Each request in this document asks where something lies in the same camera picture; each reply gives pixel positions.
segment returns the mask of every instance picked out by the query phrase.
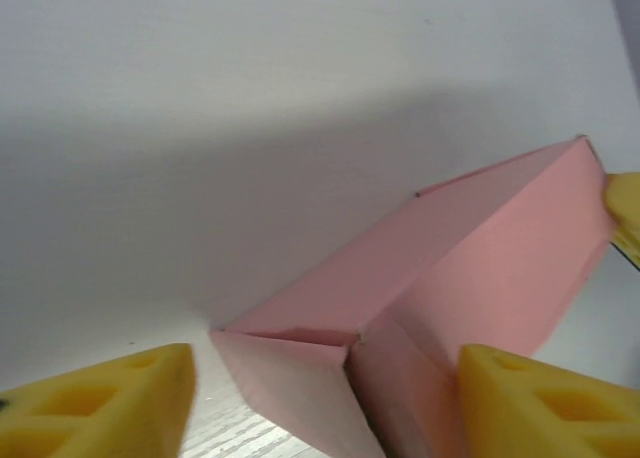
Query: pink paper box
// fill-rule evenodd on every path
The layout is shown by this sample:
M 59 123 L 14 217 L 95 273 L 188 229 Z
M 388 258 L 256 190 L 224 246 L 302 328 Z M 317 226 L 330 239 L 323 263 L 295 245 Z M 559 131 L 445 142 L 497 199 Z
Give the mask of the pink paper box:
M 384 456 L 365 414 L 400 457 L 460 456 L 458 349 L 550 335 L 611 238 L 605 180 L 580 137 L 427 188 L 213 342 L 250 406 L 334 458 Z

